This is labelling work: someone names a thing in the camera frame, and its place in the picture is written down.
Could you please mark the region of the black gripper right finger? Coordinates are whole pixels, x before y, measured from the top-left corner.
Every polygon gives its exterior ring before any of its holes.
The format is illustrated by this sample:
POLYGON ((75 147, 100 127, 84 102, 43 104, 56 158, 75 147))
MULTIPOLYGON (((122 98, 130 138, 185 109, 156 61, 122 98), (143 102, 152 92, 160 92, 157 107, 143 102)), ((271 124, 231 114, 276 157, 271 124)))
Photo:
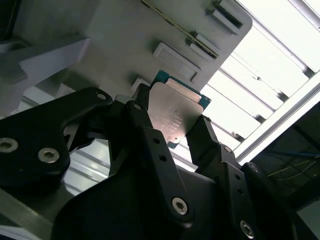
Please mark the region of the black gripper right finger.
POLYGON ((254 163, 239 165, 201 115, 186 135, 196 172, 219 188, 224 240, 306 240, 308 226, 254 163))

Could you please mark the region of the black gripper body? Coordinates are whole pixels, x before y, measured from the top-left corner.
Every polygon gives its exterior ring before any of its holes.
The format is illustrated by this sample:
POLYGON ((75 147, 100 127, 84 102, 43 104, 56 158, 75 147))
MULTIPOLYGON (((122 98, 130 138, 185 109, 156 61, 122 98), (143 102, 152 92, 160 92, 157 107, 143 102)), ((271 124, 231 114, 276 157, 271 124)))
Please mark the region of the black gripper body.
POLYGON ((57 215, 53 240, 232 239, 223 179, 160 161, 131 165, 72 198, 57 215))

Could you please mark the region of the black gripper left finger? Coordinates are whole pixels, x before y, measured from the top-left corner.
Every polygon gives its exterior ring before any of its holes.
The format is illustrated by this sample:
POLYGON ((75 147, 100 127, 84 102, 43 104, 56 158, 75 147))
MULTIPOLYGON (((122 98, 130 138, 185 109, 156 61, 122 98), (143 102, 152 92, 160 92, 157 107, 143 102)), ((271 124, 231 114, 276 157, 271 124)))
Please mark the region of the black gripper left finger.
POLYGON ((95 136, 109 142, 118 165, 113 175, 141 164, 164 184, 160 162, 173 159, 146 107, 135 100, 115 102, 90 87, 1 120, 1 188, 29 196, 53 192, 70 166, 70 153, 95 136))

